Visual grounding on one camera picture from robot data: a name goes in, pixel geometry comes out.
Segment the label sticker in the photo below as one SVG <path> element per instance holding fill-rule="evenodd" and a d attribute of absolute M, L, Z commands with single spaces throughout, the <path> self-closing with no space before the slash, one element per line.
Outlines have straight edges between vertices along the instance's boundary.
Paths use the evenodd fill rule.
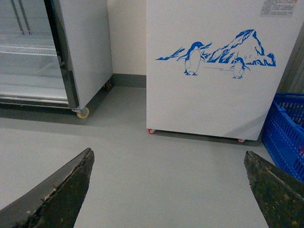
<path fill-rule="evenodd" d="M 261 16 L 291 17 L 298 0 L 265 0 Z"/>

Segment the refrigerator glass door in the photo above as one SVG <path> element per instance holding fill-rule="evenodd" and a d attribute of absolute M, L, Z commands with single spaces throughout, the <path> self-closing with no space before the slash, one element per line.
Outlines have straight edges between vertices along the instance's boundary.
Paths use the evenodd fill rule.
<path fill-rule="evenodd" d="M 68 106 L 44 1 L 1 1 L 0 102 Z"/>

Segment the white chest freezer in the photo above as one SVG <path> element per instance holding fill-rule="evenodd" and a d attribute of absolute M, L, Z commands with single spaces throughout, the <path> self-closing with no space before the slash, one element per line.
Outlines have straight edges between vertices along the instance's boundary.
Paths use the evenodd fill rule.
<path fill-rule="evenodd" d="M 301 0 L 148 0 L 147 128 L 256 140 Z"/>

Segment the blue mountain graphic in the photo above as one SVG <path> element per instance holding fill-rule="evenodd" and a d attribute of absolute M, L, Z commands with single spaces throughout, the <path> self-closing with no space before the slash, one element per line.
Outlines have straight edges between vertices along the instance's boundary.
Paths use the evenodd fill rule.
<path fill-rule="evenodd" d="M 184 48 L 180 48 L 178 49 L 176 52 L 174 52 L 172 55 L 168 56 L 168 57 L 160 57 L 156 60 L 168 60 L 170 58 L 176 58 L 176 57 L 179 57 L 179 53 L 180 52 L 183 52 L 185 49 Z"/>
<path fill-rule="evenodd" d="M 265 55 L 254 29 L 242 31 L 228 45 L 213 52 L 207 62 L 234 64 L 237 57 L 242 58 L 246 65 L 276 66 L 274 54 Z"/>

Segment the penguin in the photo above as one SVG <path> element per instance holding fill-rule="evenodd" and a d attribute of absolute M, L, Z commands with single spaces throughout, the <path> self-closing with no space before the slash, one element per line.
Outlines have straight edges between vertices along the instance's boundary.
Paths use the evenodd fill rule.
<path fill-rule="evenodd" d="M 206 62 L 203 56 L 204 53 L 201 53 L 201 50 L 209 48 L 211 44 L 212 43 L 203 45 L 201 42 L 195 42 L 191 45 L 185 55 L 177 59 L 177 61 L 185 59 L 185 75 L 190 75 L 190 73 L 192 73 L 193 76 L 197 76 L 196 72 L 199 69 L 200 61 Z"/>
<path fill-rule="evenodd" d="M 250 70 L 250 68 L 245 65 L 244 60 L 241 57 L 237 57 L 235 59 L 235 64 L 230 68 L 230 70 L 231 69 L 233 69 L 233 78 L 238 79 L 243 78 L 245 69 Z"/>

